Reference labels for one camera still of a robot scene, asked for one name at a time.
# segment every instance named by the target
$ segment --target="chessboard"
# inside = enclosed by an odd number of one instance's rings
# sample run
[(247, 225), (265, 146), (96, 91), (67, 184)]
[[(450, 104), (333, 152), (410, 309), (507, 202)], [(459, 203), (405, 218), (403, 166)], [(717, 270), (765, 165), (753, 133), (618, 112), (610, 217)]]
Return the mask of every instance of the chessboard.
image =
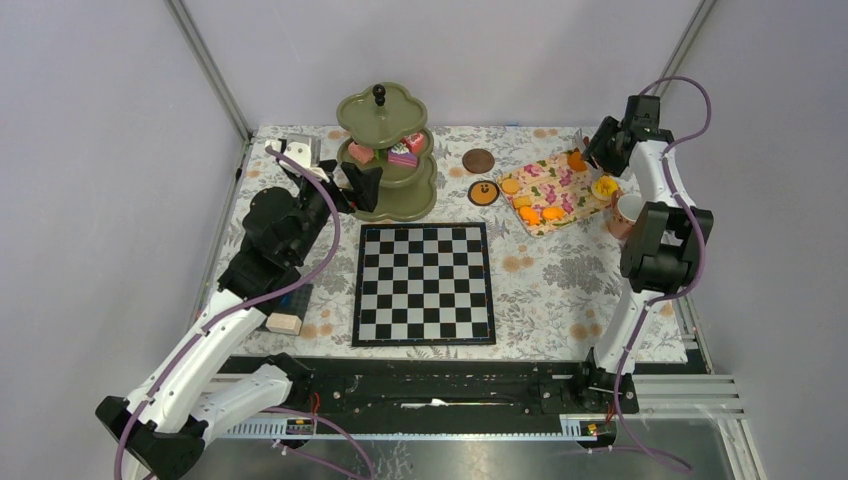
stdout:
[(490, 345), (485, 223), (363, 225), (352, 346)]

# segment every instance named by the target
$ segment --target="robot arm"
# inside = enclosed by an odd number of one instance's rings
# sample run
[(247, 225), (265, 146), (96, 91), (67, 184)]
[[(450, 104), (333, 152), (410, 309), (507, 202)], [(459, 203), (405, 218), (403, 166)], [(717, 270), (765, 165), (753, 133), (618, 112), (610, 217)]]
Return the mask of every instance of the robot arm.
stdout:
[[(296, 163), (321, 179), (339, 212), (372, 211), (376, 206), (381, 169), (363, 173), (354, 165), (342, 165), (353, 187), (342, 190), (332, 181), (336, 162), (317, 160), (318, 139), (293, 135), (288, 141), (281, 140), (280, 147), (292, 152)], [(268, 407), (284, 404), (290, 397), (300, 400), (297, 389), (293, 392), (295, 380), (308, 388), (301, 367), (281, 355), (250, 377), (201, 396), (230, 353), (263, 324), (279, 299), (238, 310), (211, 326), (209, 321), (248, 298), (296, 282), (300, 278), (297, 267), (303, 265), (329, 219), (330, 209), (317, 188), (301, 181), (296, 173), (286, 173), (300, 187), (297, 197), (283, 188), (271, 187), (253, 198), (243, 221), (245, 238), (241, 249), (219, 278), (218, 291), (212, 294), (191, 330), (159, 368), (126, 398), (106, 397), (97, 407), (98, 419), (117, 439), (127, 427), (131, 412), (147, 402), (135, 424), (129, 427), (127, 450), (131, 455), (123, 457), (123, 478), (141, 479), (148, 472), (161, 480), (180, 478), (210, 442), (235, 424)], [(175, 358), (179, 360), (168, 371)], [(150, 394), (163, 375), (163, 383)]]
[[(692, 207), (705, 242), (712, 229), (712, 212), (694, 208), (677, 171), (674, 149), (666, 151), (673, 137), (670, 131), (659, 128), (659, 112), (658, 97), (631, 96), (622, 121), (604, 119), (583, 152), (588, 163), (607, 174), (620, 176), (629, 166), (643, 200), (642, 211), (622, 248), (620, 268), (625, 281), (621, 299), (609, 328), (590, 351), (577, 382), (581, 404), (592, 410), (610, 403), (615, 372), (621, 362), (624, 362), (623, 384), (632, 382), (636, 352), (647, 329), (638, 332), (632, 349), (628, 351), (625, 347), (635, 333), (642, 311), (655, 299), (676, 293), (694, 279), (699, 262), (698, 245), (693, 226), (684, 210), (677, 206), (675, 197)], [(663, 154), (667, 167), (663, 165)], [(652, 308), (649, 315), (659, 307)]]

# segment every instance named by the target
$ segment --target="chessboard frame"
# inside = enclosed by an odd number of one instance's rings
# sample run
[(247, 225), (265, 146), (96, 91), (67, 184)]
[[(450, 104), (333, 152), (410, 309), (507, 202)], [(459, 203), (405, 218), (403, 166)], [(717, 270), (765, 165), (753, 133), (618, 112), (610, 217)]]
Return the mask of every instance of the chessboard frame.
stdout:
[[(483, 252), (483, 270), (486, 295), (486, 309), (488, 316), (488, 337), (477, 338), (437, 338), (437, 339), (390, 339), (390, 340), (361, 340), (359, 338), (360, 319), (362, 312), (362, 296), (360, 294), (363, 288), (364, 261), (365, 261), (365, 244), (366, 234), (368, 230), (413, 230), (426, 228), (479, 228), (480, 241), (482, 243)], [(396, 223), (396, 224), (363, 224), (360, 226), (359, 233), (359, 256), (356, 271), (356, 292), (354, 293), (354, 316), (353, 316), (353, 335), (351, 336), (351, 346), (353, 347), (395, 347), (395, 346), (437, 346), (437, 345), (494, 345), (497, 342), (495, 332), (495, 314), (492, 295), (492, 279), (491, 266), (489, 263), (489, 242), (486, 234), (485, 222), (449, 222), (449, 223)]]

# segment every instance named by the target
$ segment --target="yellow food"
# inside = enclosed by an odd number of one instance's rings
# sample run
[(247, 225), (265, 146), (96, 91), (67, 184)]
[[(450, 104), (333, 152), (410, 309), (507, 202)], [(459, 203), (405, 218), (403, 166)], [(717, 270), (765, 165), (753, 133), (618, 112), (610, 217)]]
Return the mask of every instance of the yellow food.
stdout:
[(515, 197), (512, 199), (512, 206), (518, 210), (521, 207), (529, 207), (533, 205), (533, 201), (530, 200), (530, 197)]
[(565, 217), (565, 210), (561, 207), (547, 207), (542, 210), (542, 218), (545, 220), (562, 220), (563, 217)]
[(518, 193), (521, 190), (521, 184), (518, 183), (518, 180), (514, 178), (507, 178), (503, 182), (501, 182), (501, 190), (508, 195), (512, 195), (514, 193)]
[(611, 177), (604, 175), (594, 185), (592, 185), (592, 190), (598, 195), (603, 197), (611, 196), (616, 190), (618, 190), (618, 183), (613, 180)]
[(536, 210), (533, 210), (530, 207), (521, 207), (518, 209), (518, 215), (524, 220), (524, 223), (530, 225), (531, 227), (534, 225), (538, 225), (541, 219), (539, 218), (539, 214), (536, 213)]
[(583, 160), (583, 154), (581, 154), (579, 150), (571, 152), (568, 156), (568, 166), (575, 172), (585, 172), (586, 170), (589, 170), (589, 166), (586, 165), (586, 162)]

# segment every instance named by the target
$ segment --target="stand knob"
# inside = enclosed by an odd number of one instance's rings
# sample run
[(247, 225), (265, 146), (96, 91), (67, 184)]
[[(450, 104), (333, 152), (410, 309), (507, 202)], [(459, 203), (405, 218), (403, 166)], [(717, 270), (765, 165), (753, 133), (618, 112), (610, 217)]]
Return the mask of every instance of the stand knob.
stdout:
[(374, 103), (378, 107), (382, 107), (386, 103), (386, 87), (378, 83), (371, 89), (371, 93), (374, 94)]

